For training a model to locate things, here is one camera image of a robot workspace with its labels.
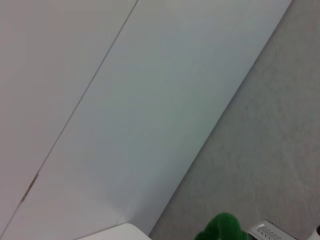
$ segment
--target white wall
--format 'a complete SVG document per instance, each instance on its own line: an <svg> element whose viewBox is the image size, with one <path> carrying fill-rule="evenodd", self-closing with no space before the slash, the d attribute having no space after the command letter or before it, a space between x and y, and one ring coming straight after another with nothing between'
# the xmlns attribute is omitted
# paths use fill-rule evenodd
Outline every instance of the white wall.
<svg viewBox="0 0 320 240"><path fill-rule="evenodd" d="M0 1L0 235L134 3Z"/></svg>
<svg viewBox="0 0 320 240"><path fill-rule="evenodd" d="M140 0L3 239L148 234L289 3Z"/></svg>

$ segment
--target gray carpet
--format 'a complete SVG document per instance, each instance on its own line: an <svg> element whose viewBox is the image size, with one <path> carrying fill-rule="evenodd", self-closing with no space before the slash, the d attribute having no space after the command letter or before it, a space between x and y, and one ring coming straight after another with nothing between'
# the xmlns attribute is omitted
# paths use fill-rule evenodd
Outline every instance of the gray carpet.
<svg viewBox="0 0 320 240"><path fill-rule="evenodd" d="M293 0L150 238L192 240L223 211L300 240L320 224L320 0Z"/></svg>

